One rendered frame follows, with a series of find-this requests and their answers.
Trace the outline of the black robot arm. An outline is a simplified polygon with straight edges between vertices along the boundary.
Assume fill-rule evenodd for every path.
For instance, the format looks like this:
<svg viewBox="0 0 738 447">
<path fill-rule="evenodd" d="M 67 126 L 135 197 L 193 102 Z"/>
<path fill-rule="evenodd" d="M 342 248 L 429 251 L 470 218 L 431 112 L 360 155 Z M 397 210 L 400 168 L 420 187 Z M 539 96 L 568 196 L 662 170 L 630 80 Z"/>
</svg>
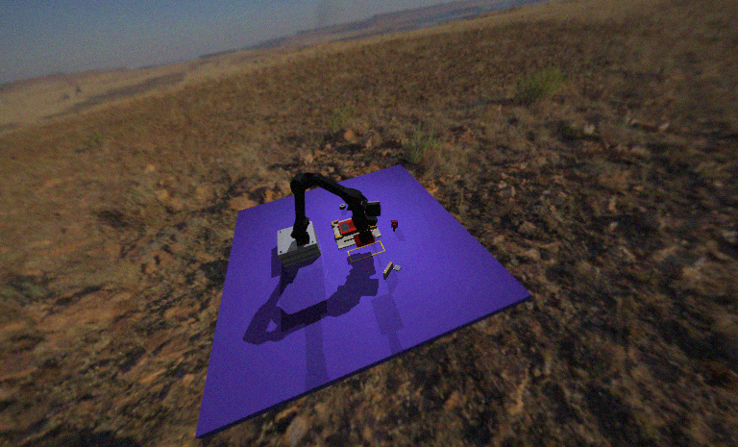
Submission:
<svg viewBox="0 0 738 447">
<path fill-rule="evenodd" d="M 352 211 L 354 219 L 362 219 L 364 216 L 367 218 L 365 227 L 377 225 L 377 216 L 381 216 L 379 202 L 368 203 L 368 199 L 362 195 L 361 191 L 344 187 L 319 172 L 297 173 L 290 182 L 290 188 L 294 194 L 296 217 L 290 236 L 295 238 L 297 246 L 309 244 L 307 232 L 309 217 L 305 216 L 305 191 L 312 186 L 320 186 L 342 198 L 348 204 L 347 211 Z"/>
</svg>

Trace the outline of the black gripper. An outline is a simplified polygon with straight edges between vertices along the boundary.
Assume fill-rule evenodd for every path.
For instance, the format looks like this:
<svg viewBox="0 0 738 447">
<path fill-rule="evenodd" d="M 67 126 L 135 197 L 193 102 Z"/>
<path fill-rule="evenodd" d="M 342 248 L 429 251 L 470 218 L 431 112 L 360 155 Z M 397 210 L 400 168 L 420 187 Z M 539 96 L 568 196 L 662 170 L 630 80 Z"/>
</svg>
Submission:
<svg viewBox="0 0 738 447">
<path fill-rule="evenodd" d="M 365 216 L 362 219 L 354 219 L 354 217 L 352 216 L 352 220 L 355 227 L 359 231 L 358 237 L 361 243 L 363 242 L 364 244 L 367 244 L 369 240 L 373 239 L 371 231 L 367 231 L 365 227 L 365 221 L 367 220 Z"/>
</svg>

